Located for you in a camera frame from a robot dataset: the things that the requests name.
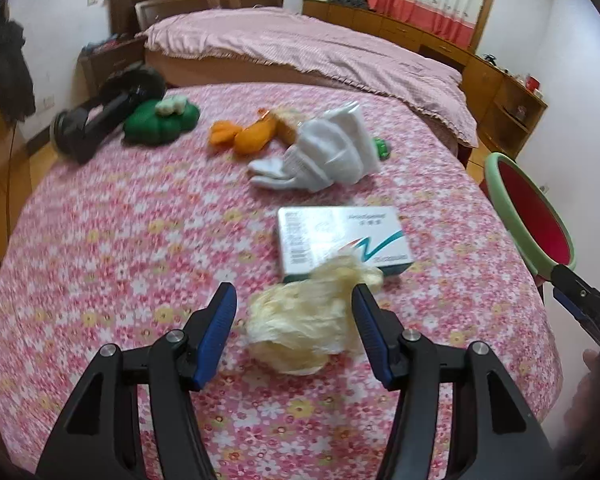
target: screw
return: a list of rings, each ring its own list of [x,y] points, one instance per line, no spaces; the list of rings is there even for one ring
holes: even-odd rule
[[[415,343],[421,336],[422,334],[414,328],[407,328],[402,331],[402,338],[412,343]]]
[[[112,343],[108,343],[100,349],[100,355],[102,357],[111,357],[115,353],[116,353],[116,346]]]
[[[489,353],[489,346],[482,341],[476,341],[471,345],[471,348],[478,355],[487,355]]]
[[[182,330],[171,330],[167,334],[167,341],[169,343],[179,343],[184,339],[184,332]]]

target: electrical outlet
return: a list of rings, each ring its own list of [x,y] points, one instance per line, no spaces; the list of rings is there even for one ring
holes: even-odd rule
[[[50,95],[49,97],[45,97],[44,99],[42,99],[42,109],[43,110],[51,110],[51,108],[53,108],[54,106],[56,106],[56,100],[53,95]]]

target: shelf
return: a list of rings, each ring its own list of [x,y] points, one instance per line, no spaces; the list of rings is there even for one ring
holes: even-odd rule
[[[517,86],[520,90],[522,90],[527,96],[531,97],[534,101],[536,101],[539,105],[541,105],[542,108],[546,108],[546,103],[544,101],[542,101],[542,99],[539,98],[536,94],[534,94],[533,92],[530,92],[526,88],[526,86],[524,86],[522,83],[520,83],[517,79],[514,79],[509,74],[505,74],[505,81],[510,81],[515,86]]]
[[[517,154],[514,154],[514,152],[512,152],[511,150],[504,148],[497,140],[494,140],[493,137],[491,137],[490,134],[487,133],[487,131],[480,130],[478,132],[478,138],[482,141],[482,143],[487,147],[487,149],[491,153],[504,153],[510,159],[516,160]]]
[[[517,120],[513,115],[511,115],[504,106],[496,103],[496,107],[505,116],[507,116],[511,120],[512,123],[514,123],[517,127],[519,127],[523,132],[525,132],[527,135],[531,135],[531,132],[529,131],[529,129],[523,123],[521,123],[519,120]]]

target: white glove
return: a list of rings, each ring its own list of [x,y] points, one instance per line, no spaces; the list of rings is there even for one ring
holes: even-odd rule
[[[380,160],[360,106],[350,103],[304,122],[282,160],[254,160],[249,169],[256,173],[250,180],[254,186],[317,192],[334,182],[350,186],[377,173]]]
[[[313,119],[303,123],[296,146],[334,182],[351,186],[365,176],[353,142],[330,121]]]
[[[342,108],[329,110],[322,118],[337,124],[349,136],[351,142],[358,150],[365,175],[379,173],[380,157],[376,143],[366,130],[365,121],[362,117],[362,108],[358,103],[348,103]]]
[[[316,193],[333,184],[305,153],[296,145],[286,150],[282,160],[253,160],[248,168],[266,176],[254,176],[249,182],[257,187],[269,189],[306,189]]]

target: wooden nightstand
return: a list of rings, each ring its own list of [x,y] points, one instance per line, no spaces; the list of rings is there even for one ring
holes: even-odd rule
[[[123,41],[114,47],[108,48],[88,56],[80,56],[78,62],[84,71],[90,97],[98,95],[100,85],[114,72],[118,72],[138,61],[144,61],[145,38],[133,38]]]

